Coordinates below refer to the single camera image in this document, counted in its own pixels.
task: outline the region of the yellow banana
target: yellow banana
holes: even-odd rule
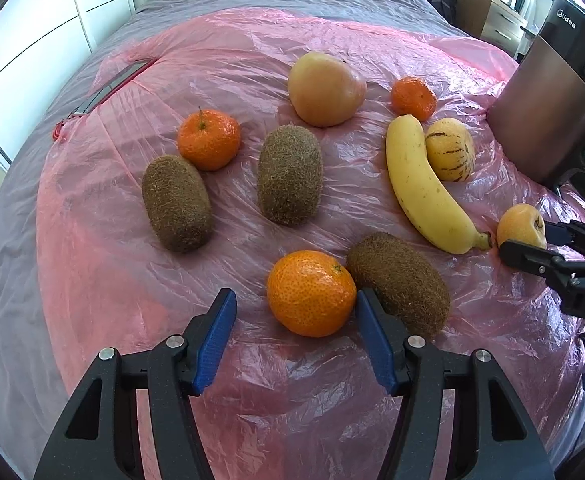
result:
[[[426,240],[452,254],[490,249],[490,236],[477,231],[428,164],[424,130],[412,115],[388,126],[386,162],[399,205]]]

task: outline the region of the blue rubber pad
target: blue rubber pad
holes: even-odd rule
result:
[[[214,381],[236,318],[237,296],[230,291],[199,349],[197,375],[192,381],[192,389],[197,395],[201,395],[204,388]]]
[[[355,318],[373,365],[377,382],[386,388],[388,394],[392,395],[399,387],[395,377],[393,350],[381,329],[375,311],[361,290],[357,292]]]

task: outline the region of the white wardrobe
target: white wardrobe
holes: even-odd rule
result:
[[[12,160],[64,83],[133,0],[9,0],[0,11],[0,150]]]

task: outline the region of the tangerine stem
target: tangerine stem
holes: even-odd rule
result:
[[[199,107],[199,129],[206,129],[206,123],[204,123],[204,111],[202,110],[202,107]]]

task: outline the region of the striped yellow melon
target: striped yellow melon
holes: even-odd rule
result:
[[[466,126],[457,119],[434,123],[426,132],[428,162],[439,180],[467,180],[475,168],[475,146]]]

